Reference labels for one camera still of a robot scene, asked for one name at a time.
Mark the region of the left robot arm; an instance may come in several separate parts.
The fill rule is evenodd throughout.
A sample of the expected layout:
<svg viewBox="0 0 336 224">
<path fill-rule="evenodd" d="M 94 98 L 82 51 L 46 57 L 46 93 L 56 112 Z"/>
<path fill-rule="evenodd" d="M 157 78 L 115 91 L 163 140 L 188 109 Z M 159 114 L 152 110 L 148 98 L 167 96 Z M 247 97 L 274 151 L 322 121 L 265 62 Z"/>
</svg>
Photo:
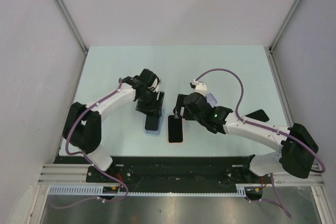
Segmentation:
<svg viewBox="0 0 336 224">
<path fill-rule="evenodd" d="M 122 106 L 136 102 L 136 111 L 146 116 L 144 129 L 159 132 L 163 120 L 164 92 L 159 90 L 161 80 L 151 70 L 143 69 L 139 75 L 118 80 L 116 90 L 98 101 L 71 105 L 62 138 L 69 156 L 82 155 L 97 167 L 98 176 L 105 182 L 115 178 L 113 159 L 101 145 L 102 123 Z"/>
</svg>

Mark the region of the light blue phone case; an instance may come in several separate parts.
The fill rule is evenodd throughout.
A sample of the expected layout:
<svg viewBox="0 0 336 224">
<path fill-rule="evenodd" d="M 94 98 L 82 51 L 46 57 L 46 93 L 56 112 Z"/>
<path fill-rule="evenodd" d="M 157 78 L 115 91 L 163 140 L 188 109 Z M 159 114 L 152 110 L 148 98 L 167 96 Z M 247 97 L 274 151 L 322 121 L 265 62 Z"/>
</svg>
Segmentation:
<svg viewBox="0 0 336 224">
<path fill-rule="evenodd" d="M 161 129 L 162 129 L 162 124 L 163 124 L 163 121 L 164 121 L 164 116 L 165 116 L 165 110 L 162 109 L 162 116 L 160 117 L 160 126 L 159 126 L 159 130 L 158 131 L 146 131 L 144 129 L 144 132 L 145 134 L 147 135 L 151 135 L 151 136 L 160 136 L 161 134 Z"/>
</svg>

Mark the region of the blue phone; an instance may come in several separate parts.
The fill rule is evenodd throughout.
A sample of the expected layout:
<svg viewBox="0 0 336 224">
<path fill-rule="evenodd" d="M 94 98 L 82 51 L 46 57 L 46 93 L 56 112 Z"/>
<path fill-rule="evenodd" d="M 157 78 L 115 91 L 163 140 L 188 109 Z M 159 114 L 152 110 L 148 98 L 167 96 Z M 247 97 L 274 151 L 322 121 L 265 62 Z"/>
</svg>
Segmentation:
<svg viewBox="0 0 336 224">
<path fill-rule="evenodd" d="M 144 129 L 146 131 L 158 131 L 160 126 L 160 117 L 155 115 L 147 115 L 145 118 Z"/>
</svg>

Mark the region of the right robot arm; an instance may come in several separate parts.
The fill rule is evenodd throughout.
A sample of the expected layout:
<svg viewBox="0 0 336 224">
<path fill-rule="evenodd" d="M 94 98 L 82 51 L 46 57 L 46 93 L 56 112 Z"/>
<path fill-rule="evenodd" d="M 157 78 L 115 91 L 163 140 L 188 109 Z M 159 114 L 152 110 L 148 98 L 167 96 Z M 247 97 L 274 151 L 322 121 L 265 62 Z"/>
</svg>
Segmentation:
<svg viewBox="0 0 336 224">
<path fill-rule="evenodd" d="M 283 127 L 249 116 L 240 119 L 232 109 L 211 106 L 205 96 L 196 92 L 179 94 L 173 113 L 177 118 L 198 122 L 211 133 L 244 137 L 273 149 L 272 153 L 249 157 L 247 166 L 242 169 L 243 179 L 249 183 L 280 171 L 306 179 L 318 152 L 317 143 L 299 123 Z"/>
</svg>

